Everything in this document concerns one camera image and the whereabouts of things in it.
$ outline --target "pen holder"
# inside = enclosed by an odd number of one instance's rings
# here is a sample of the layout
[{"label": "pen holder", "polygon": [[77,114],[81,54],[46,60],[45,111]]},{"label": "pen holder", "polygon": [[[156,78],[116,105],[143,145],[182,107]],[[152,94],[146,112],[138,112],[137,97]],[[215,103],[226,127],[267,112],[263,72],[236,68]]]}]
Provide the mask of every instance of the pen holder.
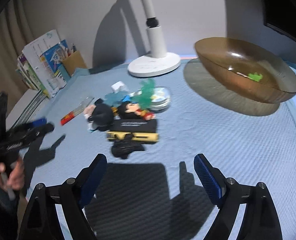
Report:
[{"label": "pen holder", "polygon": [[76,68],[87,68],[78,50],[67,57],[62,63],[70,76],[72,76]]}]

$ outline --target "dark sleeve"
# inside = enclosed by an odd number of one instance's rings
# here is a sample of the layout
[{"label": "dark sleeve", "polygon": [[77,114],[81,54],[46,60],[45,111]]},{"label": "dark sleeve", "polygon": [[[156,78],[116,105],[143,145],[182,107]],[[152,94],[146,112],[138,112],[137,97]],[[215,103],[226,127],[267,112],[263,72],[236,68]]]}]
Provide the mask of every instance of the dark sleeve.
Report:
[{"label": "dark sleeve", "polygon": [[18,231],[19,198],[10,201],[8,193],[0,188],[0,235],[3,239],[15,240]]}]

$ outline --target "stack of books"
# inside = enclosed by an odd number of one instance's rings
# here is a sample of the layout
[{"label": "stack of books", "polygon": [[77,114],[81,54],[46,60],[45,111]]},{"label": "stack of books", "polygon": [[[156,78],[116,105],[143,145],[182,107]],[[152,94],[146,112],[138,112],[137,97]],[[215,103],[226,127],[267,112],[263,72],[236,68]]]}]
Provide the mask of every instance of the stack of books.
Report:
[{"label": "stack of books", "polygon": [[52,98],[70,79],[61,64],[68,56],[67,42],[60,41],[57,31],[51,30],[24,47],[16,72],[28,88]]}]

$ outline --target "white lamp base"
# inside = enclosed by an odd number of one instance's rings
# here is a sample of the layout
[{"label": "white lamp base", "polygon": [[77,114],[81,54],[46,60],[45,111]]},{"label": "white lamp base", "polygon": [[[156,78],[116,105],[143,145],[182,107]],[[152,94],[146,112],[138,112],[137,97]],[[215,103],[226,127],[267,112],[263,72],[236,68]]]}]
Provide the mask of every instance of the white lamp base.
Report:
[{"label": "white lamp base", "polygon": [[180,66],[180,56],[167,52],[162,58],[153,58],[150,55],[141,56],[132,61],[128,66],[128,71],[135,77],[159,76]]}]

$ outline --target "green toy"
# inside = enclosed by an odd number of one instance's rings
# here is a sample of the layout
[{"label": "green toy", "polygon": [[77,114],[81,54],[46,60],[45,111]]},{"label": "green toy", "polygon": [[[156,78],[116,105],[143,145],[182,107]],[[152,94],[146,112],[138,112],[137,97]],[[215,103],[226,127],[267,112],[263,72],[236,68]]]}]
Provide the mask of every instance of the green toy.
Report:
[{"label": "green toy", "polygon": [[259,82],[262,78],[263,78],[263,75],[262,74],[259,74],[257,72],[255,73],[249,73],[248,74],[248,77],[253,80],[253,81],[256,81],[256,82]]},{"label": "green toy", "polygon": [[155,89],[155,81],[152,78],[148,78],[147,81],[141,82],[141,94],[134,96],[131,101],[137,102],[140,109],[145,110],[150,107],[152,101],[152,95]]}]

